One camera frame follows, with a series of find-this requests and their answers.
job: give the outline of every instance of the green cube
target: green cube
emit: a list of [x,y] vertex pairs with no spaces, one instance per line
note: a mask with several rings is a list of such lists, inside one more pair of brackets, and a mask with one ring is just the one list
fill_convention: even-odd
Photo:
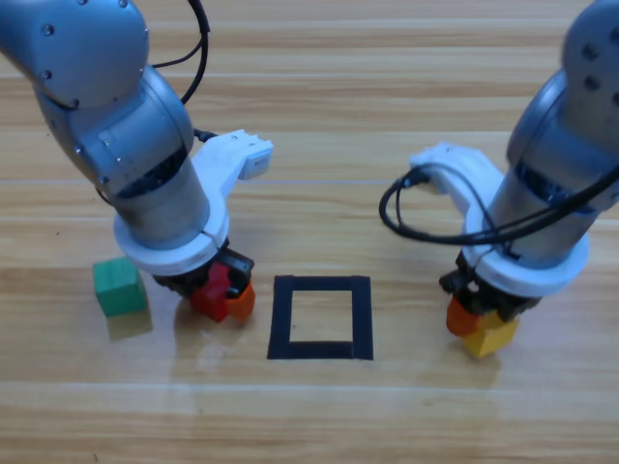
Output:
[[146,309],[144,282],[139,270],[127,258],[112,259],[93,266],[95,294],[106,317]]

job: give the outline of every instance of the table surface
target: table surface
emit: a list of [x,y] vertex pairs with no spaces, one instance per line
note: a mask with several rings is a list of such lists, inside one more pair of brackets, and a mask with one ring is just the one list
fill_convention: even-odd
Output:
[[[184,55],[185,2],[141,0],[152,63]],[[445,328],[437,279],[458,249],[377,214],[408,156],[440,141],[504,169],[510,131],[559,63],[587,0],[213,0],[197,127],[276,146],[230,198],[231,242],[256,261],[255,313],[216,325],[146,276],[150,312],[107,321],[93,263],[120,256],[113,211],[0,62],[0,462],[616,463],[619,216],[589,265],[472,360]],[[196,60],[165,70],[182,92]],[[448,198],[407,220],[456,231]],[[374,355],[268,361],[274,277],[371,277]],[[295,340],[350,339],[345,294],[295,295]]]

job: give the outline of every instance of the black square outline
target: black square outline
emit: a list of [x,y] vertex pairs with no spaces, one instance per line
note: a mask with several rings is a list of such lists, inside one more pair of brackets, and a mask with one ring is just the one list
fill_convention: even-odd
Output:
[[[290,341],[292,296],[302,292],[352,293],[352,341]],[[269,360],[368,360],[373,361],[371,285],[369,277],[277,275]]]

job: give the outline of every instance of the yellow cube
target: yellow cube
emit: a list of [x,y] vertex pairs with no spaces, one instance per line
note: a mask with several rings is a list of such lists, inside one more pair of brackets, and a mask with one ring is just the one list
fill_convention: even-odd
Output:
[[517,328],[517,319],[504,323],[496,312],[492,312],[484,317],[477,332],[463,338],[464,344],[473,356],[483,358],[510,343]]

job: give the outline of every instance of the wooden block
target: wooden block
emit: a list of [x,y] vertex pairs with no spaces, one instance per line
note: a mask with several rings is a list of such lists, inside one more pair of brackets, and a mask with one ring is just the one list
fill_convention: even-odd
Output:
[[139,270],[127,258],[112,259],[93,266],[95,294],[106,317],[146,309],[147,298]]
[[196,290],[191,297],[193,309],[201,312],[215,322],[221,322],[228,316],[225,293],[230,287],[228,269],[215,263],[209,270],[206,284]]
[[226,304],[232,317],[240,322],[247,322],[253,313],[253,305],[255,304],[255,292],[251,284],[245,289],[243,295],[234,300],[226,300]]
[[468,312],[456,297],[447,308],[447,329],[456,336],[473,334],[481,327],[482,319],[482,316]]
[[484,317],[481,329],[463,338],[464,344],[473,356],[483,358],[510,343],[517,328],[517,319],[506,324],[493,312]]

